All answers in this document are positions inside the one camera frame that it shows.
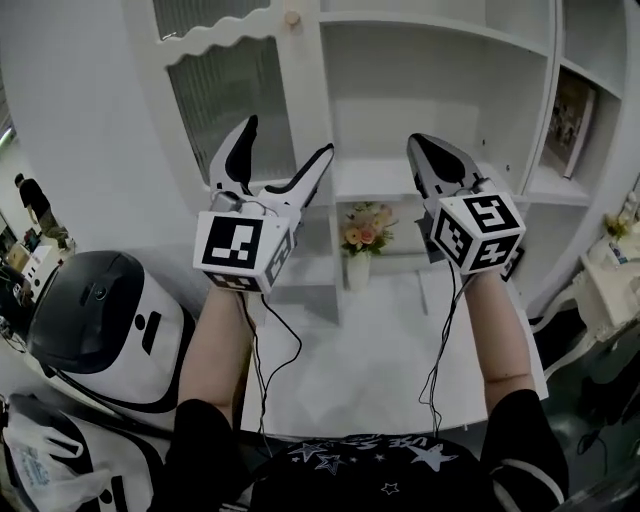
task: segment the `cabinet door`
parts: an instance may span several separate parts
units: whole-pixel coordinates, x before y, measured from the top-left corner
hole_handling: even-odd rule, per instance
[[[315,2],[122,5],[150,116],[194,214],[208,209],[214,154],[249,115],[260,123],[252,181],[291,178],[329,142],[328,105],[316,98],[323,68]]]

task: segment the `person standing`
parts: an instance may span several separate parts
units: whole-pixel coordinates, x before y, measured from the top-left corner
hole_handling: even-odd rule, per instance
[[[49,204],[47,196],[42,192],[40,185],[31,178],[25,180],[22,174],[16,176],[15,184],[20,190],[22,204],[29,212],[29,217],[31,217],[33,223],[40,224],[44,235],[58,242],[58,249],[66,251],[68,249],[67,238],[69,237],[69,232],[58,224],[53,213],[51,213],[51,204]]]

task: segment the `cabinet knob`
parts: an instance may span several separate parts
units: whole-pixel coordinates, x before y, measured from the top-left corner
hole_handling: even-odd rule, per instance
[[[284,15],[284,21],[290,27],[295,27],[298,23],[300,23],[300,14],[296,11],[287,11]]]

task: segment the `black sleeve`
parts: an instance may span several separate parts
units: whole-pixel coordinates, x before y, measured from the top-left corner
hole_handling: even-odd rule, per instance
[[[482,463],[505,509],[545,512],[567,498],[567,462],[535,391],[515,391],[493,410]]]
[[[31,194],[29,193],[29,191],[30,191],[29,183],[25,182],[20,187],[20,199],[22,199],[22,204],[24,205],[25,208],[31,204]]]
[[[227,419],[214,406],[189,400],[176,411],[171,448],[149,511],[218,510],[248,481]]]

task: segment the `white wall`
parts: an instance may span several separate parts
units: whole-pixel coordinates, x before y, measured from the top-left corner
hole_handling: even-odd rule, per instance
[[[32,227],[40,231],[40,228],[34,226],[29,213],[22,205],[20,192],[14,183],[19,173],[24,174],[25,178],[33,178],[33,171],[20,145],[20,140],[14,139],[0,151],[0,212],[16,238],[22,240],[25,231]]]
[[[21,143],[83,250],[129,251],[199,312],[196,219],[146,109],[119,0],[4,2],[0,63]]]

